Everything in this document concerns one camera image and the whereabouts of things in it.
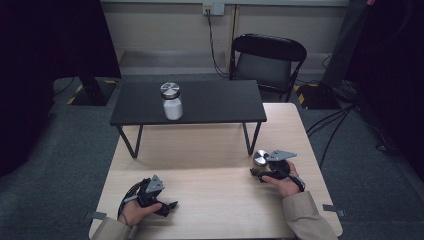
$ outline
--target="sleeve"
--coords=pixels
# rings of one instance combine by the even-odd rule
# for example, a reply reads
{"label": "sleeve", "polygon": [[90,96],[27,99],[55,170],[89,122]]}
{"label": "sleeve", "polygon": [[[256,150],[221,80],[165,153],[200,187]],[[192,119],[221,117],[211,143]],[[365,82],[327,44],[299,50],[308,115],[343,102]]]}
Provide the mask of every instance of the sleeve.
{"label": "sleeve", "polygon": [[319,214],[310,192],[283,198],[287,224],[301,240],[337,239],[330,224]]}
{"label": "sleeve", "polygon": [[97,228],[91,240],[125,240],[131,233],[131,228],[125,224],[106,217]]}

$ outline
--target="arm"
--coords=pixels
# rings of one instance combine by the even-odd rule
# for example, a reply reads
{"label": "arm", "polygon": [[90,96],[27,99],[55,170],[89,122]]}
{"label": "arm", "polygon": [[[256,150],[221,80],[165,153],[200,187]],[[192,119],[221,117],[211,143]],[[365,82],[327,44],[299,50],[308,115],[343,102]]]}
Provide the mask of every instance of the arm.
{"label": "arm", "polygon": [[156,203],[142,208],[137,201],[125,204],[118,220],[106,217],[94,233],[92,240],[125,240],[131,233],[132,227],[139,224],[144,217],[158,211],[162,204]]}
{"label": "arm", "polygon": [[[290,166],[290,174],[298,176],[294,164],[287,162]],[[278,180],[263,176],[262,180],[277,187],[283,197],[287,224],[298,238],[302,240],[337,239],[330,224],[318,213],[310,192],[300,192],[299,187],[289,178]]]}

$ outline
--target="white jar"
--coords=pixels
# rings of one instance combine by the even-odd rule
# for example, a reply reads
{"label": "white jar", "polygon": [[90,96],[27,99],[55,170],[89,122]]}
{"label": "white jar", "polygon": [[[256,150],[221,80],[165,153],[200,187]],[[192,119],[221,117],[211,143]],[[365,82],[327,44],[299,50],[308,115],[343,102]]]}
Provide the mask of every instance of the white jar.
{"label": "white jar", "polygon": [[160,91],[166,118],[169,120],[180,119],[183,115],[180,86],[176,83],[167,82],[160,87]]}

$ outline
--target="light wood tabletop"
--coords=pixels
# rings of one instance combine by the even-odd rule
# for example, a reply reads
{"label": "light wood tabletop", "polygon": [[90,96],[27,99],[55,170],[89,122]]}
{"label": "light wood tabletop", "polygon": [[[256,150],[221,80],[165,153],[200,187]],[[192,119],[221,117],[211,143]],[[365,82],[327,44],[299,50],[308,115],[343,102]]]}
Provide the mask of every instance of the light wood tabletop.
{"label": "light wood tabletop", "polygon": [[[296,106],[265,103],[267,122],[258,136],[255,151],[294,152],[290,160],[306,183],[320,214],[336,235],[342,227],[332,205],[321,171]],[[254,123],[248,123],[254,131]],[[134,142],[138,127],[124,127]],[[122,138],[97,207],[116,219],[119,204],[135,183],[158,175],[165,189],[164,203],[178,201],[167,217],[151,214],[133,229],[133,239],[234,239],[293,237],[286,224],[281,197],[273,186],[251,176],[252,156],[246,153],[242,124],[191,124],[145,126],[140,155],[133,159]],[[91,237],[100,220],[94,220]]]}

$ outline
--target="gray carpet floor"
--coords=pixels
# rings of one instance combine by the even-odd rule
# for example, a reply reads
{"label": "gray carpet floor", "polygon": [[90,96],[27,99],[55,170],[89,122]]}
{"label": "gray carpet floor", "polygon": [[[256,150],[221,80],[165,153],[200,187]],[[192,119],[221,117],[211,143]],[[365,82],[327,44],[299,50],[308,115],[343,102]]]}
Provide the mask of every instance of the gray carpet floor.
{"label": "gray carpet floor", "polygon": [[[217,74],[150,75],[123,76],[121,82],[183,80],[222,79]],[[30,158],[0,178],[0,239],[88,239],[90,219],[85,216],[96,210],[119,139],[109,119],[120,84],[107,106],[93,107],[66,104],[78,79],[55,82],[50,120]],[[279,101],[276,94],[261,94],[264,102]],[[303,109],[296,94],[291,102],[305,129],[336,112]],[[337,122],[310,137],[319,163]],[[345,212],[340,239],[424,239],[422,181],[402,156],[377,151],[378,142],[376,130],[356,109],[326,152],[322,174],[335,206]]]}

